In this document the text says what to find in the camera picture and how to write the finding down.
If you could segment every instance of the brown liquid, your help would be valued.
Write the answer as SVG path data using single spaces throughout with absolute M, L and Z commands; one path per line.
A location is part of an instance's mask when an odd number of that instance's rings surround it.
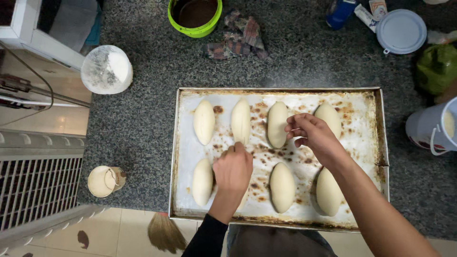
M 173 19 L 183 27 L 196 28 L 208 23 L 217 9 L 217 0 L 180 0 L 173 8 Z

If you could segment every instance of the granite countertop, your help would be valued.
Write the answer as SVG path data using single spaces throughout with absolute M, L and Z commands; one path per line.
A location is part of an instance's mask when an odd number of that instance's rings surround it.
M 362 1 L 368 7 L 368 1 Z M 123 49 L 133 65 L 133 83 L 116 95 L 93 94 L 87 146 L 78 192 L 80 204 L 166 212 L 170 183 L 175 97 L 178 87 L 367 87 L 384 92 L 390 158 L 390 199 L 424 235 L 457 240 L 457 152 L 435 157 L 406 137 L 406 118 L 427 106 L 414 90 L 416 54 L 385 56 L 376 35 L 356 16 L 339 31 L 324 14 L 330 0 L 226 0 L 261 26 L 270 56 L 212 61 L 202 46 L 222 41 L 223 22 L 207 37 L 177 32 L 168 1 L 107 0 L 101 43 Z M 450 32 L 457 4 L 388 1 L 410 9 L 428 29 Z M 127 183 L 107 198 L 92 196 L 85 183 L 96 166 L 122 167 Z

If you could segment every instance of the metal baking sheet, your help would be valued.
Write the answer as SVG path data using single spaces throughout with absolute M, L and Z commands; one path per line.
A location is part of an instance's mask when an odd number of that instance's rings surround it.
M 292 140 L 280 150 L 267 141 L 268 110 L 283 101 L 289 115 L 314 113 L 323 102 L 335 107 L 341 118 L 340 142 L 362 167 L 378 190 L 389 200 L 388 155 L 381 89 L 283 89 L 283 88 L 180 88 L 177 92 L 175 133 L 172 156 L 169 216 L 174 219 L 202 220 L 214 199 L 217 185 L 205 206 L 198 206 L 191 193 L 193 170 L 202 158 L 212 163 L 234 144 L 230 128 L 231 111 L 241 97 L 251 107 L 251 135 L 246 150 L 254 156 L 254 171 L 246 205 L 231 223 L 267 225 L 300 229 L 357 232 L 357 223 L 342 201 L 336 216 L 321 215 L 316 202 L 316 178 L 322 165 L 312 151 L 296 148 Z M 193 112 L 201 100 L 214 107 L 216 125 L 211 142 L 203 146 L 193 129 Z M 274 166 L 284 162 L 292 171 L 297 186 L 290 209 L 278 214 L 270 200 L 269 178 Z

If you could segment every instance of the green plastic bag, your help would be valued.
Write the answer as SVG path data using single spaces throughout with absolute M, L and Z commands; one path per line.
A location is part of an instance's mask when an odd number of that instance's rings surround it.
M 427 48 L 417 62 L 419 86 L 432 95 L 441 94 L 457 78 L 457 49 L 452 44 Z

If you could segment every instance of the straw broom bristles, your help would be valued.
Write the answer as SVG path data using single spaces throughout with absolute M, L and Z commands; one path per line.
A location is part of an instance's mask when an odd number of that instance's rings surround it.
M 176 223 L 164 212 L 154 213 L 148 226 L 148 236 L 151 245 L 164 252 L 168 250 L 174 254 L 177 249 L 184 250 L 187 246 Z

